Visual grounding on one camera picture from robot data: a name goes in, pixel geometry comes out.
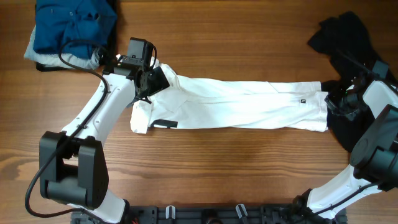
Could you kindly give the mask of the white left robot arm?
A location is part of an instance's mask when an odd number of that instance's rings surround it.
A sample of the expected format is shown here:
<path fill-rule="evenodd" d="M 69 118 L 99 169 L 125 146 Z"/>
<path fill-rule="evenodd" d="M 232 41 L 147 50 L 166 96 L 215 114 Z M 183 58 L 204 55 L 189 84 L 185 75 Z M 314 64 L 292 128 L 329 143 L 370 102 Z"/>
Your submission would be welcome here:
<path fill-rule="evenodd" d="M 108 188 L 103 146 L 125 108 L 169 87 L 158 64 L 155 57 L 122 58 L 99 76 L 97 90 L 73 121 L 58 133 L 44 133 L 33 180 L 43 198 L 101 223 L 125 221 L 128 202 Z"/>

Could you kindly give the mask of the white t-shirt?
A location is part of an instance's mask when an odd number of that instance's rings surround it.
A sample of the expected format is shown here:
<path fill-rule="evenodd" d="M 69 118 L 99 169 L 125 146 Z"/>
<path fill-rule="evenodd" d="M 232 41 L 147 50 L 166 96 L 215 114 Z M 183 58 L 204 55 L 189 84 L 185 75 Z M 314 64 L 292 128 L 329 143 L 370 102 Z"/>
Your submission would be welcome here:
<path fill-rule="evenodd" d="M 324 132 L 327 92 L 320 82 L 221 81 L 176 74 L 152 59 L 170 86 L 148 101 L 132 106 L 131 130 L 145 134 L 150 127 L 175 129 L 295 128 Z"/>

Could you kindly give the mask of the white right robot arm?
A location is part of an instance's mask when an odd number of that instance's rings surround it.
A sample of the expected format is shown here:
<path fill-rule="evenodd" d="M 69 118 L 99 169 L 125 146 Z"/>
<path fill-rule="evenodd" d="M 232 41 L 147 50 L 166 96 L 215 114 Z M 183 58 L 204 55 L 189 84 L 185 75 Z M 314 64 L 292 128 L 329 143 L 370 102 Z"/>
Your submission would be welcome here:
<path fill-rule="evenodd" d="M 309 191 L 304 220 L 331 220 L 358 200 L 397 187 L 397 88 L 373 81 L 363 100 L 376 119 L 351 151 L 349 165 Z"/>

